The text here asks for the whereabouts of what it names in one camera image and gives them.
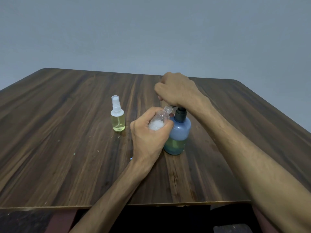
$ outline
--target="bottle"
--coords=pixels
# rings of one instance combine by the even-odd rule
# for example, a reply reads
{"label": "bottle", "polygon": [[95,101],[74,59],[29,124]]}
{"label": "bottle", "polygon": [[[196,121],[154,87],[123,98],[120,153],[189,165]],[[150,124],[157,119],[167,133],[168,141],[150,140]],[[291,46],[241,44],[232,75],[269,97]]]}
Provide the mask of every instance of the bottle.
{"label": "bottle", "polygon": [[148,125],[149,129],[157,131],[163,127],[165,121],[169,119],[169,115],[172,111],[173,108],[167,105],[162,111],[157,112]]}
{"label": "bottle", "polygon": [[191,121],[187,118],[187,110],[182,107],[178,107],[175,116],[170,119],[174,122],[174,127],[164,144],[164,150],[172,155],[181,154],[186,145]]}
{"label": "bottle", "polygon": [[112,111],[111,123],[112,128],[116,132],[122,132],[125,129],[125,116],[124,111],[121,109],[120,100],[118,96],[112,96]]}

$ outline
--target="white debris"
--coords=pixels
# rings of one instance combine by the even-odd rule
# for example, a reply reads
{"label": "white debris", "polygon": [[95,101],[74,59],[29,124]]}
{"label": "white debris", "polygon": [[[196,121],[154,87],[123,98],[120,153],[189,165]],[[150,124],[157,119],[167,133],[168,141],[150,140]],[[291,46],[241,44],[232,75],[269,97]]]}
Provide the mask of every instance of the white debris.
{"label": "white debris", "polygon": [[164,126],[164,122],[161,120],[155,120],[149,123],[148,127],[151,130],[157,131]]}

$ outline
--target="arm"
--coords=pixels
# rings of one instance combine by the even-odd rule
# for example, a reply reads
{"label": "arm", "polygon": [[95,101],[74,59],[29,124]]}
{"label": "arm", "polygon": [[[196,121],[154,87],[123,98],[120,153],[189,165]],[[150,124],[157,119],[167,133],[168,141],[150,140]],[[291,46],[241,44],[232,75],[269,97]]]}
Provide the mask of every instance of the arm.
{"label": "arm", "polygon": [[167,121],[157,131],[148,128],[149,121],[159,110],[162,108],[152,107],[131,123],[133,159],[109,190],[72,228],[71,233],[109,232],[135,189],[150,172],[173,128],[172,121]]}
{"label": "arm", "polygon": [[169,104],[185,107],[196,117],[248,196],[272,222],[284,232],[311,232],[311,193],[232,126],[193,81],[167,73],[155,90]]}

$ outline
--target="green liquid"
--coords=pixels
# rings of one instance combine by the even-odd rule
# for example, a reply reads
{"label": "green liquid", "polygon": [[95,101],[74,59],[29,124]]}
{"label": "green liquid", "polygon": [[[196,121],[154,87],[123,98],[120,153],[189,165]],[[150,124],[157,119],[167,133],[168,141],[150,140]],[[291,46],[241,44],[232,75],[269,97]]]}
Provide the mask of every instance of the green liquid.
{"label": "green liquid", "polygon": [[120,117],[111,116],[112,128],[116,132],[122,132],[125,129],[125,116],[124,114]]}
{"label": "green liquid", "polygon": [[181,154],[184,151],[186,140],[175,141],[171,137],[165,142],[164,150],[173,155]]}

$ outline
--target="hand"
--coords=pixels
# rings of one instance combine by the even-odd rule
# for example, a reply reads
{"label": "hand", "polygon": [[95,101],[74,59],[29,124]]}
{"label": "hand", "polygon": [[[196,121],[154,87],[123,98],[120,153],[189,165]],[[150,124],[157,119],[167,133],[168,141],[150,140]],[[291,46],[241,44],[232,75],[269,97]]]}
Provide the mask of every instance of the hand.
{"label": "hand", "polygon": [[194,97],[203,96],[195,83],[181,73],[164,74],[161,82],[155,85],[155,91],[160,100],[186,109]]}
{"label": "hand", "polygon": [[150,120],[163,108],[151,107],[137,120],[131,122],[131,133],[133,139],[133,158],[131,162],[137,162],[142,171],[149,173],[157,161],[161,150],[169,138],[174,123],[171,120],[165,122],[164,127],[157,131],[148,128]]}

